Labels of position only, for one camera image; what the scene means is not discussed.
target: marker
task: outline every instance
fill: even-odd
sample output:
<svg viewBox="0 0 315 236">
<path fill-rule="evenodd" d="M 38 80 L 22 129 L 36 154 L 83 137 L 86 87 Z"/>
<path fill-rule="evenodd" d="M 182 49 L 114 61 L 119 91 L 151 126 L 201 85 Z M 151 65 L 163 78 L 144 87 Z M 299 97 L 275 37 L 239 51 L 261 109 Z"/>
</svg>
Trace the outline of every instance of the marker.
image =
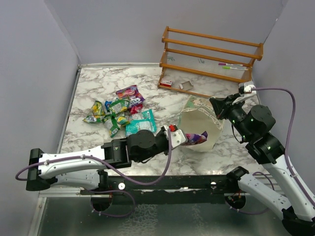
<svg viewBox="0 0 315 236">
<path fill-rule="evenodd" d="M 219 65 L 235 65 L 235 66 L 243 66 L 242 64 L 229 64 L 224 62 L 219 62 Z"/>
<path fill-rule="evenodd" d="M 233 70 L 248 70 L 247 68 L 231 67 L 231 66 L 222 66 L 223 69 L 233 69 Z"/>
</svg>

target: red and white box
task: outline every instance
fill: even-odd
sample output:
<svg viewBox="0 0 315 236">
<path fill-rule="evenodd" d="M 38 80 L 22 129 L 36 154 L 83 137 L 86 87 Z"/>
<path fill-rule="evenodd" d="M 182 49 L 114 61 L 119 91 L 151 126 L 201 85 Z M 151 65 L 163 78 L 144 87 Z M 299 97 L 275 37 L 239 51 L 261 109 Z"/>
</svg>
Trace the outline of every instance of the red and white box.
<svg viewBox="0 0 315 236">
<path fill-rule="evenodd" d="M 172 83 L 173 83 L 173 81 L 171 81 L 171 80 L 162 79 L 160 85 L 163 85 L 163 86 L 166 86 L 166 87 L 172 87 Z"/>
</svg>

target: screw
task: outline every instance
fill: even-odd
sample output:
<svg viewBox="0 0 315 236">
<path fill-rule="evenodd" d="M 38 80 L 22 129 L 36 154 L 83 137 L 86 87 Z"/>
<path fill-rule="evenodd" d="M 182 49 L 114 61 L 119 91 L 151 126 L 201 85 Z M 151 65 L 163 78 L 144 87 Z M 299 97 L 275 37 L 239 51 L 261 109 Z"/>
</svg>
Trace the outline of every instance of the screw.
<svg viewBox="0 0 315 236">
<path fill-rule="evenodd" d="M 125 184 L 124 184 L 124 183 L 118 184 L 118 188 L 119 188 L 120 190 L 124 190 L 124 189 L 125 189 Z"/>
</svg>

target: small box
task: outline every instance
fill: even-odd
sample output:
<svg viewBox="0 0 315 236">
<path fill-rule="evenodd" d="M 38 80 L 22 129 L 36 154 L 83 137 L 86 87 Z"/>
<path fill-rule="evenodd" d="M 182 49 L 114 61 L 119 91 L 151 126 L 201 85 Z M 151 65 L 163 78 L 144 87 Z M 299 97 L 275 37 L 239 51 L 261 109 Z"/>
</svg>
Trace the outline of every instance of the small box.
<svg viewBox="0 0 315 236">
<path fill-rule="evenodd" d="M 184 83 L 181 83 L 179 85 L 179 88 L 182 89 L 182 90 L 186 90 L 187 91 L 187 90 L 190 90 L 190 89 L 193 88 L 193 84 L 190 81 L 186 81 Z"/>
<path fill-rule="evenodd" d="M 173 81 L 171 81 L 171 80 L 164 80 L 163 79 L 161 81 L 160 85 L 167 86 L 167 87 L 172 87 L 172 83 L 173 83 Z"/>
</svg>

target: black metal base frame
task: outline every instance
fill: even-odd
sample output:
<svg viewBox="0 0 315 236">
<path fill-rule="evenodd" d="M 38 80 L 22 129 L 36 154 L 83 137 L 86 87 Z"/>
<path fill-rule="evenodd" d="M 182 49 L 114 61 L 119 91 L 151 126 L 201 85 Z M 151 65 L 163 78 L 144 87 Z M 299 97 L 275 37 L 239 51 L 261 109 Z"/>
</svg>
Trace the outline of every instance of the black metal base frame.
<svg viewBox="0 0 315 236">
<path fill-rule="evenodd" d="M 151 182 L 158 178 L 158 176 L 130 177 L 141 182 Z M 118 185 L 124 183 L 124 190 L 135 198 L 137 204 L 224 204 L 224 194 L 234 194 L 239 191 L 237 181 L 233 181 L 226 175 L 165 176 L 159 183 L 152 186 L 134 184 L 123 177 L 108 177 L 106 172 L 101 174 L 101 179 L 103 181 L 96 191 L 119 190 Z M 86 190 L 82 190 L 81 194 L 97 195 Z M 113 193 L 111 204 L 129 205 L 132 201 L 123 193 Z"/>
</svg>

